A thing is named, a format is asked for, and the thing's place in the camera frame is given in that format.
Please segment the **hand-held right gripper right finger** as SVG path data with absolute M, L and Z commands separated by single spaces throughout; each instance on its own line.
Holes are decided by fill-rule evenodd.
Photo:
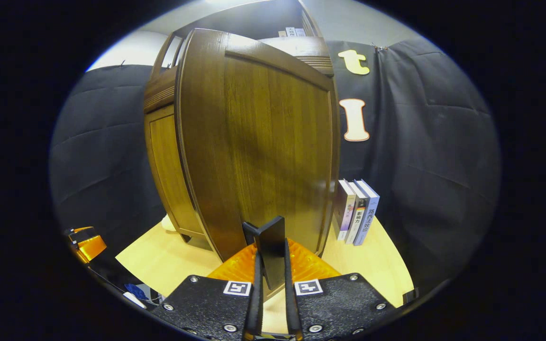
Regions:
M 362 274 L 340 274 L 290 238 L 284 262 L 286 319 L 298 341 L 355 341 L 399 313 Z

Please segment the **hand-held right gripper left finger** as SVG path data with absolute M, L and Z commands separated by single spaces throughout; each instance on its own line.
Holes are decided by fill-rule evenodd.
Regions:
M 187 276 L 152 313 L 195 341 L 251 341 L 263 305 L 262 259 L 250 244 L 208 276 Z

